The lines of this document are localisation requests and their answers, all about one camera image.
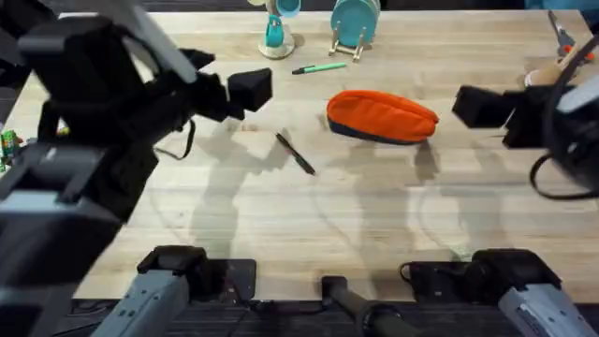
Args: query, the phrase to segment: green object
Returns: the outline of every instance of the green object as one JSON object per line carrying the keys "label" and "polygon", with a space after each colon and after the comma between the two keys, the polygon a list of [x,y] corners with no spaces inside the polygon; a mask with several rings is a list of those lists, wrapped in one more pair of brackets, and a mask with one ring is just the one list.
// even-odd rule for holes
{"label": "green object", "polygon": [[311,72],[337,69],[337,68],[345,67],[345,66],[346,66],[346,64],[343,62],[330,64],[330,65],[323,65],[323,66],[305,66],[303,68],[293,70],[292,74],[293,75],[308,74]]}
{"label": "green object", "polygon": [[14,130],[8,130],[0,135],[2,140],[2,155],[5,157],[13,157],[19,149],[19,138]]}
{"label": "green object", "polygon": [[17,137],[14,130],[8,130],[0,134],[2,142],[2,159],[0,160],[0,173],[7,170],[7,165],[11,165],[12,159],[21,148],[21,140]]}
{"label": "green object", "polygon": [[283,23],[277,16],[269,16],[269,24],[266,26],[266,46],[271,48],[280,47],[285,40]]}

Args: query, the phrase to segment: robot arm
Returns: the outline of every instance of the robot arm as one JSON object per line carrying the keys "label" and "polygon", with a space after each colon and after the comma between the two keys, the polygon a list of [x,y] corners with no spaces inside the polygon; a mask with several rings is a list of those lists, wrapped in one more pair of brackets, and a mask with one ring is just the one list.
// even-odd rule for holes
{"label": "robot arm", "polygon": [[416,300],[498,306],[527,337],[599,336],[560,278],[530,251],[478,251],[470,263],[411,262],[402,269],[408,273]]}
{"label": "robot arm", "polygon": [[[232,75],[226,88],[217,75],[199,72],[212,55],[177,50],[131,1],[107,4],[161,66],[151,81],[144,83],[135,69],[123,27],[107,18],[63,18],[19,40],[50,98],[37,143],[0,179],[6,335],[53,333],[80,282],[135,210],[158,163],[156,142],[195,114],[243,119],[244,110],[256,111],[271,97],[269,69]],[[56,134],[59,119],[69,127],[66,136]],[[165,295],[159,302],[180,303],[172,300],[183,297],[183,279],[155,276],[163,289],[156,291]]]}

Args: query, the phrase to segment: black pen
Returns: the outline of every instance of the black pen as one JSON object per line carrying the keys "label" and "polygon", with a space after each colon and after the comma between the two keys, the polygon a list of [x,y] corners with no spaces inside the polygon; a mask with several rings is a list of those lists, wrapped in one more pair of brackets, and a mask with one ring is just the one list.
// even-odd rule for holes
{"label": "black pen", "polygon": [[291,146],[291,144],[289,143],[289,141],[287,139],[285,139],[285,137],[283,137],[283,135],[281,135],[280,133],[277,133],[277,139],[291,153],[291,155],[293,155],[293,157],[296,159],[296,162],[298,163],[298,165],[306,173],[308,173],[310,175],[315,175],[316,174],[316,171],[314,170],[314,168],[312,167],[312,165],[310,165],[310,163],[308,163],[308,161],[306,159],[304,159],[304,157],[302,157],[301,154],[299,154],[296,151],[296,149],[293,148],[293,146]]}

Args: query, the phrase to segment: black cable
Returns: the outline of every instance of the black cable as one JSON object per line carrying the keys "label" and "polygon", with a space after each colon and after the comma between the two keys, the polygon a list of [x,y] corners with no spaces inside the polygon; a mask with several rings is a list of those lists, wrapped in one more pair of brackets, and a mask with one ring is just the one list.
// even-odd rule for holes
{"label": "black cable", "polygon": [[405,271],[406,268],[409,270],[411,264],[412,262],[405,262],[402,265],[400,265],[400,277],[408,285],[412,284],[412,280],[408,276],[406,276],[405,273],[403,273],[403,271]]}
{"label": "black cable", "polygon": [[543,166],[543,164],[545,164],[549,159],[551,159],[551,154],[544,154],[543,156],[541,156],[534,163],[533,168],[531,168],[531,174],[529,176],[530,181],[531,181],[531,186],[533,187],[534,191],[536,191],[536,193],[538,193],[541,197],[548,198],[551,200],[557,200],[557,201],[576,201],[576,200],[586,200],[589,198],[599,198],[599,192],[593,192],[593,191],[579,193],[579,194],[572,194],[572,195],[552,195],[550,193],[540,190],[538,187],[538,182],[536,181],[536,175],[537,175],[539,169],[541,169],[541,167]]}
{"label": "black cable", "polygon": [[562,94],[565,90],[567,83],[572,79],[574,73],[576,72],[578,65],[587,57],[587,55],[595,48],[595,46],[599,43],[599,35],[594,36],[584,47],[582,47],[578,53],[574,56],[570,64],[566,67],[566,69],[562,72],[555,85],[553,86],[553,90],[551,91],[551,96],[549,97],[545,118],[544,118],[544,134],[545,134],[545,143],[548,146],[549,154],[544,154],[541,156],[531,168],[531,172],[529,174],[529,180],[531,182],[531,186],[540,196],[544,198],[548,198],[551,200],[559,200],[559,201],[573,201],[573,200],[584,200],[589,198],[599,198],[599,191],[590,191],[581,194],[574,195],[551,195],[549,193],[543,192],[539,189],[538,183],[536,181],[536,175],[549,159],[556,159],[560,163],[564,163],[567,160],[563,154],[561,154],[560,146],[558,144],[557,138],[555,137],[554,130],[554,117],[555,110],[562,99]]}
{"label": "black cable", "polygon": [[118,304],[118,301],[116,300],[97,300],[90,306],[82,306],[77,300],[74,300],[73,302],[76,304],[71,305],[71,310],[70,313],[66,315],[67,317],[97,315],[114,308]]}
{"label": "black cable", "polygon": [[249,308],[245,308],[245,311],[243,312],[243,314],[240,315],[240,317],[237,319],[237,321],[235,322],[235,325],[233,326],[233,328],[231,328],[228,333],[226,334],[226,337],[231,337],[233,335],[233,333],[235,333],[235,331],[237,330],[237,328],[240,326],[241,322],[243,321],[243,319],[251,312],[251,310]]}
{"label": "black cable", "polygon": [[154,148],[159,154],[165,154],[175,160],[184,160],[190,153],[194,146],[194,137],[196,136],[196,122],[189,120],[189,134],[187,135],[187,144],[185,144],[185,153],[182,156],[178,156],[167,150]]}
{"label": "black cable", "polygon": [[64,330],[64,331],[61,331],[61,332],[54,333],[52,335],[52,337],[68,337],[68,336],[71,336],[73,333],[75,333],[77,331],[81,332],[82,330],[90,330],[91,328],[97,328],[101,323],[102,322],[95,322],[95,323],[90,323],[88,325],[84,325],[82,327],[76,327],[76,328],[73,328],[73,329]]}

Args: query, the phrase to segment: teal plate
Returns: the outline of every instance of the teal plate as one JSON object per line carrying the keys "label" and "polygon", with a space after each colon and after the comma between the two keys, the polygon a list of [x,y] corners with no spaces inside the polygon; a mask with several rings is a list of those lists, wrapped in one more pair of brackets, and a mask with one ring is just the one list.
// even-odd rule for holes
{"label": "teal plate", "polygon": [[356,47],[363,27],[366,27],[364,43],[370,43],[373,40],[378,20],[378,10],[375,6],[371,0],[342,0],[335,5],[330,18],[330,27],[335,29],[337,22],[341,22],[339,28],[341,44]]}

